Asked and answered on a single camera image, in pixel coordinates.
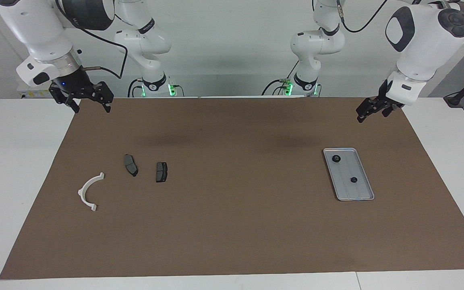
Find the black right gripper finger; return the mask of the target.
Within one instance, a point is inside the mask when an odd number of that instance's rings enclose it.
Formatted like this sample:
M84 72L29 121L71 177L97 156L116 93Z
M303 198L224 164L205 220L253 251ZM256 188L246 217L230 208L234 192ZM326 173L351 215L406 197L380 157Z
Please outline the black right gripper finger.
M104 81L100 81L97 84L92 85L92 93L90 99L94 102L101 104L105 112L111 111L111 103L114 100L114 94Z
M60 88L49 88L49 92L57 104L70 107L75 114L79 113L79 105L71 98L64 95Z

